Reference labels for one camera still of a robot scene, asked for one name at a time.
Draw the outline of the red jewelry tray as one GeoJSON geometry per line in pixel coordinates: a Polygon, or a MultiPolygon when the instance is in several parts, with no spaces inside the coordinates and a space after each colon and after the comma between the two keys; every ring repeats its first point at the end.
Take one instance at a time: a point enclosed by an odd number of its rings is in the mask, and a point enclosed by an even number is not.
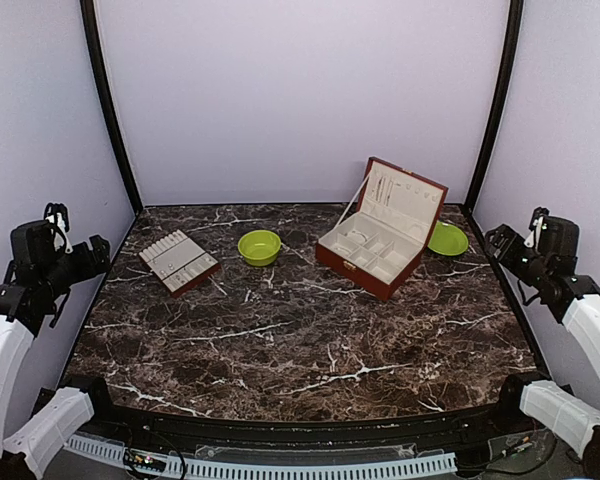
{"type": "Polygon", "coordinates": [[[181,230],[157,240],[138,255],[173,298],[197,287],[221,269],[210,253],[181,230]]]}

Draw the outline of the red jewelry box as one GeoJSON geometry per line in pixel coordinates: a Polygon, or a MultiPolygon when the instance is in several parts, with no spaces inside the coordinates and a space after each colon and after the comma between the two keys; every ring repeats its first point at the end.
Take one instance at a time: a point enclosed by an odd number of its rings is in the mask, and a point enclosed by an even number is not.
{"type": "Polygon", "coordinates": [[[448,188],[377,157],[316,259],[381,301],[420,265],[448,188]]]}

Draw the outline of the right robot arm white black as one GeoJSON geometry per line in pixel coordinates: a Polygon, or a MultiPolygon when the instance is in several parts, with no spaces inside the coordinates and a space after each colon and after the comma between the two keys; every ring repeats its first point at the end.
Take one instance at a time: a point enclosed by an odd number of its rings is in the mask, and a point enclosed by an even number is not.
{"type": "MultiPolygon", "coordinates": [[[[485,252],[516,277],[520,289],[535,289],[524,305],[547,306],[600,381],[600,287],[576,272],[579,234],[576,223],[538,207],[527,236],[502,224],[485,234],[485,252]]],[[[491,412],[490,424],[501,434],[514,432],[528,417],[542,423],[571,447],[588,477],[600,479],[600,410],[554,381],[528,382],[519,396],[508,396],[491,412]]]]}

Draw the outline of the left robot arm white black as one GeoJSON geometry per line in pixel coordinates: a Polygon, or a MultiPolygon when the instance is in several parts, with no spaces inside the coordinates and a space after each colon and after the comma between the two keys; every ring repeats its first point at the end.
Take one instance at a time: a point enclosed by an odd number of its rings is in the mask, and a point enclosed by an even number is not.
{"type": "Polygon", "coordinates": [[[12,230],[12,259],[0,284],[0,479],[40,479],[84,424],[100,436],[121,427],[101,377],[72,376],[14,434],[7,410],[25,356],[42,326],[55,327],[73,285],[110,268],[110,244],[99,235],[72,245],[67,207],[46,205],[42,219],[12,230]]]}

